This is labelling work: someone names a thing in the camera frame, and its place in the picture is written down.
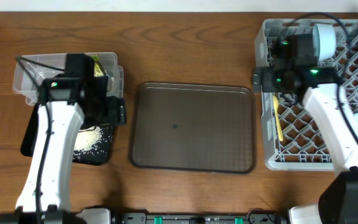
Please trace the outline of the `rice grains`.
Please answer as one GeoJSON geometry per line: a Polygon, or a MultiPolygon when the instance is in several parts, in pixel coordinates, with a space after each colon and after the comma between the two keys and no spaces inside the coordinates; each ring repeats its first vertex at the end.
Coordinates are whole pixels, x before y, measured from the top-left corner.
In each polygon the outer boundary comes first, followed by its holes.
{"type": "Polygon", "coordinates": [[[100,166],[107,163],[114,134],[113,126],[97,126],[78,133],[73,162],[100,166]]]}

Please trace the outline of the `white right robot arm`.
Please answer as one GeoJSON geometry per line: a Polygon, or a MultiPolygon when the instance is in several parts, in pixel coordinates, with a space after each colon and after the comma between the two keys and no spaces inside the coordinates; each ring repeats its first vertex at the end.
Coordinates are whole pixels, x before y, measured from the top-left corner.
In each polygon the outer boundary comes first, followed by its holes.
{"type": "Polygon", "coordinates": [[[275,143],[279,120],[273,117],[273,93],[295,94],[317,124],[333,162],[336,175],[317,204],[293,207],[290,223],[358,223],[358,125],[341,77],[331,67],[317,67],[312,36],[287,37],[278,46],[273,66],[267,62],[267,39],[255,40],[254,91],[262,100],[262,139],[275,143]]]}

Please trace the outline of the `green snack wrapper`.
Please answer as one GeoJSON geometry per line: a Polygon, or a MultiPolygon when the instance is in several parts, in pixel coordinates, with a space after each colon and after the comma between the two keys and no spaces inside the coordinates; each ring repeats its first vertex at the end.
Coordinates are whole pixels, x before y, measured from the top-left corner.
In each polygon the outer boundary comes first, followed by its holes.
{"type": "Polygon", "coordinates": [[[95,77],[106,76],[106,72],[105,72],[103,66],[101,65],[99,57],[97,55],[92,55],[91,57],[94,60],[94,76],[95,77]]]}

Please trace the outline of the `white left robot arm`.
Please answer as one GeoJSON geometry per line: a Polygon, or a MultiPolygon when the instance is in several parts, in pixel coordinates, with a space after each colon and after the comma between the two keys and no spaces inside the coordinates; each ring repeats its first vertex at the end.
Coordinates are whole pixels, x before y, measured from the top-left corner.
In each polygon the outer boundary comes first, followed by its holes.
{"type": "Polygon", "coordinates": [[[12,213],[0,223],[119,223],[106,207],[70,210],[70,174],[78,133],[92,126],[126,123],[123,98],[108,96],[107,75],[95,76],[94,58],[66,54],[59,74],[37,83],[37,129],[32,162],[12,213]]]}

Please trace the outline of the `cream plastic spoon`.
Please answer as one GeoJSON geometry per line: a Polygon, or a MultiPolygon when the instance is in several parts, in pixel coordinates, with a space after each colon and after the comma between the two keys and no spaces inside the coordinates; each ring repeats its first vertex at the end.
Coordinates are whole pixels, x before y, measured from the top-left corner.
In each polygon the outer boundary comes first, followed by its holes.
{"type": "Polygon", "coordinates": [[[273,108],[274,108],[274,113],[275,113],[275,122],[276,122],[276,126],[277,126],[278,139],[279,139],[279,141],[283,141],[282,127],[281,127],[279,115],[278,115],[278,107],[280,106],[280,104],[278,102],[278,98],[275,95],[272,95],[272,99],[273,99],[273,108]]]}

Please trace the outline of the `light blue bowl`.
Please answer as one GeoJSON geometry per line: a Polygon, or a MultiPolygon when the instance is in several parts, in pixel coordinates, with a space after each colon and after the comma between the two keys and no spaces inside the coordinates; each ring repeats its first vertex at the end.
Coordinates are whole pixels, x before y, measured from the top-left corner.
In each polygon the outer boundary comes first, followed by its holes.
{"type": "Polygon", "coordinates": [[[328,24],[315,24],[312,31],[314,56],[319,61],[331,58],[336,50],[336,33],[328,24]]]}

